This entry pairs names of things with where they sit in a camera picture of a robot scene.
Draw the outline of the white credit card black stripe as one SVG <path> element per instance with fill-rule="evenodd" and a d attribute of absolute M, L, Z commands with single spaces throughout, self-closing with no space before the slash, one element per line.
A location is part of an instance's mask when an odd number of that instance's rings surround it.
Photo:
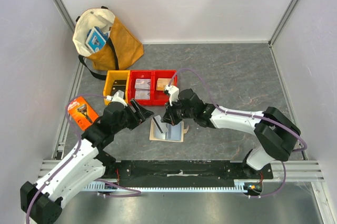
<path fill-rule="evenodd" d="M 157 115 L 153 118 L 153 121 L 160 133 L 166 133 L 168 131 L 166 123 L 161 121 L 161 116 Z"/>

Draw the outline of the beige leather card holder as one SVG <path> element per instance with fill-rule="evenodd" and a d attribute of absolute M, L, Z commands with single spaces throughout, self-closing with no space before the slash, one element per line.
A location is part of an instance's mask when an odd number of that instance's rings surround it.
<path fill-rule="evenodd" d="M 183 142 L 184 136 L 189 130 L 189 126 L 184 126 L 184 122 L 180 122 L 178 125 L 167 124 L 168 131 L 166 133 L 160 133 L 153 121 L 151 120 L 150 126 L 150 141 L 163 141 L 163 142 Z"/>

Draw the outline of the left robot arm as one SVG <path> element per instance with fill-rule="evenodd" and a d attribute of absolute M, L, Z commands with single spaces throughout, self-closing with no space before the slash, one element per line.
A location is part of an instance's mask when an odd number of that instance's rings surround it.
<path fill-rule="evenodd" d="M 62 161 L 35 183 L 27 181 L 22 185 L 20 198 L 25 222 L 54 223 L 87 185 L 102 176 L 112 177 L 116 160 L 104 148 L 117 133 L 135 129 L 153 114 L 135 100 L 127 104 L 121 98 L 113 98 Z"/>

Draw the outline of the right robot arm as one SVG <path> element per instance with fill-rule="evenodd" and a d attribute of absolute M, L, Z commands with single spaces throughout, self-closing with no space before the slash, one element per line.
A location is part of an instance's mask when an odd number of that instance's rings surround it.
<path fill-rule="evenodd" d="M 254 178 L 272 161 L 286 162 L 300 140 L 300 130 L 282 112 L 274 107 L 266 111 L 247 112 L 204 103 L 192 89 L 180 91 L 166 86 L 168 95 L 165 114 L 161 121 L 177 125 L 192 119 L 204 128 L 231 129 L 257 137 L 260 146 L 249 151 L 241 165 L 246 178 Z"/>

